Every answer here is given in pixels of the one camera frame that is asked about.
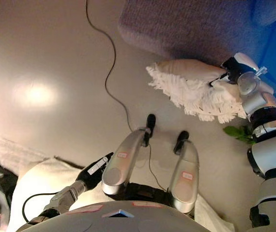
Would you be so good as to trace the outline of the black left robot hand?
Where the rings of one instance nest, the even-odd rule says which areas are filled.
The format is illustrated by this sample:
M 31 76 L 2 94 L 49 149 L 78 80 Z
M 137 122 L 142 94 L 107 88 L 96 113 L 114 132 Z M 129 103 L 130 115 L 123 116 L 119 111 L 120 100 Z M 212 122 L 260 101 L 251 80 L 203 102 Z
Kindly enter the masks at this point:
M 102 180 L 102 174 L 113 156 L 113 152 L 85 167 L 77 176 L 76 181 L 81 181 L 85 191 L 94 189 Z

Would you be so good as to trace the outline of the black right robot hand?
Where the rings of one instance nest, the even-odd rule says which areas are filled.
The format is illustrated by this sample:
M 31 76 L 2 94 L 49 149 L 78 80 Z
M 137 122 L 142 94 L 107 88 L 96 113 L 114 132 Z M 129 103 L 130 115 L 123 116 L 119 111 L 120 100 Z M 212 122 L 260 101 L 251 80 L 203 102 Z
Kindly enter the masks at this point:
M 252 58 L 244 53 L 236 53 L 233 57 L 223 62 L 220 67 L 225 70 L 219 78 L 208 83 L 210 87 L 213 87 L 216 81 L 224 81 L 229 84 L 237 84 L 237 81 L 244 73 L 256 73 L 259 68 Z

